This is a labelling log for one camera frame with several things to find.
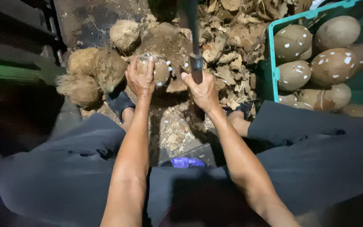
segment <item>left hand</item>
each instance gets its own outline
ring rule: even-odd
[[[149,57],[148,70],[146,74],[137,73],[137,60],[138,56],[135,56],[131,60],[130,65],[127,67],[127,71],[125,71],[127,84],[138,99],[144,96],[151,97],[155,90],[153,73],[155,68],[155,60],[152,56]]]

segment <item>green bin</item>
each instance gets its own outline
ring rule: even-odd
[[[267,31],[265,60],[260,65],[264,72],[263,83],[261,85],[263,99],[278,102],[277,81],[280,79],[280,71],[275,65],[274,35],[280,29],[290,24],[301,24],[307,27],[312,34],[316,34],[316,31],[324,22],[343,15],[348,15],[359,20],[361,34],[355,44],[363,43],[363,0],[345,0],[270,23]],[[345,83],[352,90],[351,103],[363,104],[363,70],[357,72],[357,74]]]

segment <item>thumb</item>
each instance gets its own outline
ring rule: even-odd
[[[194,82],[193,77],[191,77],[191,74],[182,73],[181,78],[190,89],[194,90],[198,87],[198,85]]]

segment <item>dirt floor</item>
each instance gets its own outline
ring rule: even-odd
[[[164,6],[151,5],[151,8],[161,7]],[[158,23],[155,18],[150,18],[152,11],[147,0],[67,0],[58,1],[56,8],[63,40],[68,47],[65,59],[76,49],[108,46],[109,30],[119,19],[135,20],[145,28]],[[164,21],[174,18],[172,10],[167,16]],[[205,132],[213,127],[212,122],[196,119],[189,108],[187,92],[167,93],[153,98],[149,120],[151,155],[158,156],[160,151],[166,151],[169,157],[181,156],[206,142]],[[97,112],[121,124],[106,102],[97,110],[80,110],[83,119]]]

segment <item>husked coconut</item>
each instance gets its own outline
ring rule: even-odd
[[[326,50],[313,59],[310,80],[323,87],[343,83],[355,74],[356,63],[356,56],[349,49]]]
[[[305,85],[311,75],[308,63],[305,61],[294,61],[278,66],[280,79],[278,89],[293,91]]]
[[[278,102],[287,106],[293,106],[297,101],[297,97],[295,95],[279,95]]]
[[[346,114],[353,117],[363,117],[363,105],[349,104],[344,106],[338,113]]]
[[[118,20],[110,29],[110,42],[119,50],[128,53],[135,50],[141,41],[140,30],[135,21]]]
[[[68,73],[92,74],[93,59],[99,54],[99,49],[89,47],[74,51],[68,58]]]
[[[306,61],[312,57],[312,47],[310,47],[302,56],[299,58],[300,61]]]
[[[338,110],[351,100],[351,89],[345,84],[333,85],[331,90],[303,89],[298,101],[305,102],[314,110],[330,112]]]
[[[155,53],[145,53],[138,57],[137,73],[146,74],[148,71],[149,56],[155,59],[154,68],[154,82],[157,87],[166,85],[169,76],[171,75],[171,62],[167,61],[164,57]]]
[[[90,75],[60,75],[56,85],[59,94],[67,96],[73,103],[82,108],[92,107],[101,97],[98,83]]]
[[[321,51],[353,44],[360,34],[360,24],[350,16],[339,16],[322,24],[316,32],[316,46]]]
[[[292,107],[295,107],[297,109],[314,110],[311,105],[304,103],[304,102],[295,102]]]
[[[334,110],[347,105],[351,100],[351,89],[346,84],[333,85],[331,90],[326,90],[326,92],[334,102]]]
[[[299,60],[312,46],[312,36],[301,25],[288,25],[281,29],[274,36],[276,61],[284,63]]]
[[[102,90],[110,93],[124,79],[127,63],[114,51],[102,50],[94,59],[92,73]]]
[[[326,90],[303,89],[299,93],[298,101],[310,105],[316,111],[330,112],[335,106],[330,95]]]
[[[349,50],[351,50],[355,56],[356,56],[356,70],[362,70],[363,69],[363,43],[362,44],[355,44],[348,47]]]

